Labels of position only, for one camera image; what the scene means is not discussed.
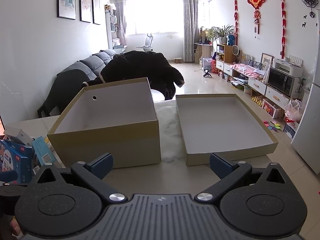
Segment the white tv cabinet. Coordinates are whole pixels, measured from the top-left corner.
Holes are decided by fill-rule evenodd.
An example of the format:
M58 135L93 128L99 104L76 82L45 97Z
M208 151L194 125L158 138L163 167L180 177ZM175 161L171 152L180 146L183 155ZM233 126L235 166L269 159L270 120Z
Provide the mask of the white tv cabinet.
M232 77L236 77L236 74L242 74L245 77L248 77L249 87L260 93L261 95L267 97L283 110L290 101L290 98L288 98L284 94L278 92L271 86L264 84L262 79L259 78L260 74L258 73L259 69L257 68L243 63L231 64L219 60L216 61L216 68Z

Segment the large tan cardboard box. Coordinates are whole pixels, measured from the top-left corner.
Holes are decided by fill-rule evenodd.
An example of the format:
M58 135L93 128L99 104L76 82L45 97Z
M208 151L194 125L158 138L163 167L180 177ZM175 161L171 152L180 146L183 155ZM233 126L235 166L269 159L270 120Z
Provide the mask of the large tan cardboard box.
M145 77L83 88L47 136L67 167L104 153L115 168L161 162L159 122Z

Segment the white office chair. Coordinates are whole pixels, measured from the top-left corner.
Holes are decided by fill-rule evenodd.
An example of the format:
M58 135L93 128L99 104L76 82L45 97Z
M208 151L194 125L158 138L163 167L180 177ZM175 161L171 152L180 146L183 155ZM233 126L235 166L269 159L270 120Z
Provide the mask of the white office chair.
M153 35L152 33L147 34L147 37L145 39L145 44L143 46L138 46L138 49L142 49L144 52L153 51L152 48L152 42L153 42Z

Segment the red chinese knot ornament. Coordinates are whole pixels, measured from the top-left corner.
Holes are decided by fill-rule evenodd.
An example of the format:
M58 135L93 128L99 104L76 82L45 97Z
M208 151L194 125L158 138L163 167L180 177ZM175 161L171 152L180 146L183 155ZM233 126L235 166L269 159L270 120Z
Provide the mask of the red chinese knot ornament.
M250 4L254 8L253 23L254 23L255 36L259 35L259 33L260 33L261 12L259 9L265 2L266 2L266 0L247 0L247 3Z

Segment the large blue medicine box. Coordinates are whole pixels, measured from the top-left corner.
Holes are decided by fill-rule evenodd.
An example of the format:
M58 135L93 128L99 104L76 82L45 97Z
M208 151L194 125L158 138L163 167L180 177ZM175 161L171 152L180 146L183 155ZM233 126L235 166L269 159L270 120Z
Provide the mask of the large blue medicine box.
M17 172L15 183L29 183L32 180L32 159L32 147L1 140L1 171L15 170Z

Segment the framed picture right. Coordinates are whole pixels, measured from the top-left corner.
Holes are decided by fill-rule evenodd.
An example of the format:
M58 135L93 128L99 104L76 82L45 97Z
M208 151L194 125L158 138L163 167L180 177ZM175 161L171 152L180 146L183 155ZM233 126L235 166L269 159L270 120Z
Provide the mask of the framed picture right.
M101 25L100 19L100 0L92 0L93 23Z

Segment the tan cardboard box lid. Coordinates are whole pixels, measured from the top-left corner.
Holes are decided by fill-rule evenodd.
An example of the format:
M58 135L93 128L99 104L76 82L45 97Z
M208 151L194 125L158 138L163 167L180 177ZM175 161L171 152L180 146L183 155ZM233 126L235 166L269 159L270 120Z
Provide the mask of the tan cardboard box lid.
M205 165L217 154L226 160L255 158L275 151L278 140L236 94L176 96L186 165Z

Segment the black dining chair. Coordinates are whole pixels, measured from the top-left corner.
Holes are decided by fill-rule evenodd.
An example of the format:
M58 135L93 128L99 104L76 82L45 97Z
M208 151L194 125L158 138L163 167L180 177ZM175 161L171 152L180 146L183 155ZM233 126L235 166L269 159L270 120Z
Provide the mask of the black dining chair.
M89 77L82 70L72 69L61 72L54 80L46 100L37 110L38 117L42 118L42 114L45 117L50 116L55 108L61 114L80 92L82 83L87 81Z

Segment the white refrigerator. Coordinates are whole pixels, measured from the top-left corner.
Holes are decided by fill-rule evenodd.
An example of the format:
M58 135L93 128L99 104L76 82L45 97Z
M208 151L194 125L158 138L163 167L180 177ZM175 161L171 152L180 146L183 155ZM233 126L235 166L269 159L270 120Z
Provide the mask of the white refrigerator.
M304 159L309 167L319 174L320 169L320 87L319 56L311 85L309 98L299 127L291 145Z

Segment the green potted plant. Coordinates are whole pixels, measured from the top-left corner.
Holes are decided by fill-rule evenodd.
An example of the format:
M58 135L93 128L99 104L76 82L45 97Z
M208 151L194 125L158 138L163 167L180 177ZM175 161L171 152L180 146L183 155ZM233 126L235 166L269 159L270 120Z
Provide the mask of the green potted plant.
M233 25L224 25L222 27L211 27L206 31L208 39L212 41L218 40L219 44L226 44L228 36L234 32Z

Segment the light blue medicine box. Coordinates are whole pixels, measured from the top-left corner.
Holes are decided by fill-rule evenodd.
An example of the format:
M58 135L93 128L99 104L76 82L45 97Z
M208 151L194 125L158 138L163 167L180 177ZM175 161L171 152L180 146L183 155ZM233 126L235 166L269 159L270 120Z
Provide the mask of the light blue medicine box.
M56 158L43 136L37 137L32 142L32 146L41 166L45 163L53 164L56 162Z

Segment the framed picture middle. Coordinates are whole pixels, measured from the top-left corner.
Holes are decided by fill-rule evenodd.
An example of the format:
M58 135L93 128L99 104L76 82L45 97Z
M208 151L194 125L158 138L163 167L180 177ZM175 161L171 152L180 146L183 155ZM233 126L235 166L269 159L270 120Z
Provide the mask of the framed picture middle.
M91 23L92 11L91 0L79 0L80 3L80 21Z

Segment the black microwave oven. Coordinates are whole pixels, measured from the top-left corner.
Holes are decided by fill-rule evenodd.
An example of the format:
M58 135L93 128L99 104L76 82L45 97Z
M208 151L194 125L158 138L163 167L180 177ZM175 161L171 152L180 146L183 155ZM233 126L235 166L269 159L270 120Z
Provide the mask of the black microwave oven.
M270 68L267 84L286 96L299 93L300 78L293 77L278 69Z

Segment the grey sofa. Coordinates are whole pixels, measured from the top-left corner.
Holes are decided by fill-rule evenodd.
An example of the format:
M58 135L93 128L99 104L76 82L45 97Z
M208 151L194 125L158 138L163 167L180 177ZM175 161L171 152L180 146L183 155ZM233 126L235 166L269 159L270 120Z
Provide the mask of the grey sofa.
M102 69L113 59L115 55L117 55L115 50L101 50L100 52L92 54L83 60L74 62L56 76L59 76L61 73L69 70L78 69L83 71L90 80L94 80L99 76Z

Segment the black fluffy coat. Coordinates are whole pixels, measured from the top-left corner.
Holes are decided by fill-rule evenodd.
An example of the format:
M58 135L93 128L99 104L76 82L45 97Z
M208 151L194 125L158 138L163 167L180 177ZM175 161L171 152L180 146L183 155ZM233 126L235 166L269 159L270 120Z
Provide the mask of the black fluffy coat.
M182 74L169 64L162 53L133 50L114 55L94 80L83 82L81 87L143 77L148 79L151 89L163 94L165 100L171 100L176 87L184 85Z

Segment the white printer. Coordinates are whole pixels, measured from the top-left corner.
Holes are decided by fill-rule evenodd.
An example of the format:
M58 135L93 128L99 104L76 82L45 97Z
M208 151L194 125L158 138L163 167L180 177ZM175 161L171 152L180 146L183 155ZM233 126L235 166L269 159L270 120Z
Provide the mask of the white printer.
M302 63L303 60L290 55L289 60L286 61L285 59L273 59L273 68L279 71L284 72L287 75L292 77L302 77L303 75L303 68Z

